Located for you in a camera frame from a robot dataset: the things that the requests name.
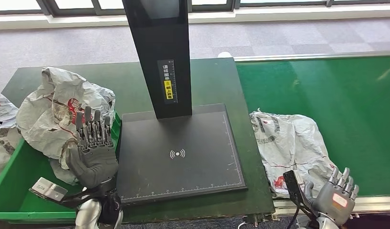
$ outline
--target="black pole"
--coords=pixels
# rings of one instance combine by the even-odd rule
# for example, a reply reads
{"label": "black pole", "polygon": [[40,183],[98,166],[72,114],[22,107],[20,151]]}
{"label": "black pole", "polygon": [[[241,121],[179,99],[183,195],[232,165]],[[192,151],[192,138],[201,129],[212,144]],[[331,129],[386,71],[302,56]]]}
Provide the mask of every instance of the black pole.
{"label": "black pole", "polygon": [[123,0],[158,119],[192,115],[187,0]]}

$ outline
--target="package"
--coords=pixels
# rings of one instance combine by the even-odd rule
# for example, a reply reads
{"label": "package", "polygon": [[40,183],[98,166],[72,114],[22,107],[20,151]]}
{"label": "package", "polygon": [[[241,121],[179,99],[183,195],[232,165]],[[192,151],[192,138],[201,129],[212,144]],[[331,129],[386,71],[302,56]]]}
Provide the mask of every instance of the package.
{"label": "package", "polygon": [[274,197],[289,198],[283,173],[295,170],[299,184],[314,183],[316,196],[331,175],[323,137],[313,119],[303,115],[250,114],[258,149]]}
{"label": "package", "polygon": [[[65,152],[77,144],[76,114],[84,112],[88,105],[92,108],[92,117],[95,110],[100,110],[101,122],[104,122],[102,117],[108,115],[112,124],[115,117],[113,91],[67,70],[43,68],[42,83],[22,102],[17,125],[29,145],[57,160],[62,169],[68,169]],[[58,165],[53,162],[51,165],[57,178],[69,184],[76,180],[64,177],[64,173],[57,172]]]}
{"label": "package", "polygon": [[0,94],[0,173],[21,139],[15,125],[17,112],[18,108]]}

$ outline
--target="window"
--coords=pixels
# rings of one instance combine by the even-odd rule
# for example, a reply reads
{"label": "window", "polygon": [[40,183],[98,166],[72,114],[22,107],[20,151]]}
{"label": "window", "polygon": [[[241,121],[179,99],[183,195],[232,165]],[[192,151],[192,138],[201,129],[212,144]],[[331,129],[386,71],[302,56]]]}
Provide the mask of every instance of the window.
{"label": "window", "polygon": [[42,13],[36,0],[0,0],[0,14]]}
{"label": "window", "polygon": [[331,0],[333,5],[390,3],[390,0]]}
{"label": "window", "polygon": [[233,11],[235,0],[189,0],[190,12]]}
{"label": "window", "polygon": [[98,0],[103,10],[109,9],[123,9],[121,0]]}
{"label": "window", "polygon": [[240,7],[325,5],[325,0],[240,0]]}
{"label": "window", "polygon": [[55,0],[59,9],[84,9],[94,8],[91,0]]}

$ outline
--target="yellow label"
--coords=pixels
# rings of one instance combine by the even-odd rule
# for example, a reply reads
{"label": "yellow label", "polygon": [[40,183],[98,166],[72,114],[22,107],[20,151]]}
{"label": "yellow label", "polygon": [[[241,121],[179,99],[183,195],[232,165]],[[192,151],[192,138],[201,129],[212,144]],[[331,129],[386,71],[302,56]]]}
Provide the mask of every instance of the yellow label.
{"label": "yellow label", "polygon": [[171,87],[171,80],[164,80],[165,96],[167,99],[173,99],[173,89]]}

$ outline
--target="black cable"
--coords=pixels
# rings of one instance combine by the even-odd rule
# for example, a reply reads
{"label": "black cable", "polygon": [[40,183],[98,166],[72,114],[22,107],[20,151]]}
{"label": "black cable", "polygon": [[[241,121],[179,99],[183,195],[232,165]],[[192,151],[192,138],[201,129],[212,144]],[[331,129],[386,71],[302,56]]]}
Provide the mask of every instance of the black cable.
{"label": "black cable", "polygon": [[297,205],[296,212],[295,212],[295,214],[293,215],[293,218],[292,218],[292,220],[290,221],[290,223],[289,223],[289,225],[287,226],[286,229],[290,229],[290,227],[293,225],[293,223],[294,223],[295,220],[296,220],[296,217],[298,216],[299,210],[300,210],[300,204]]}

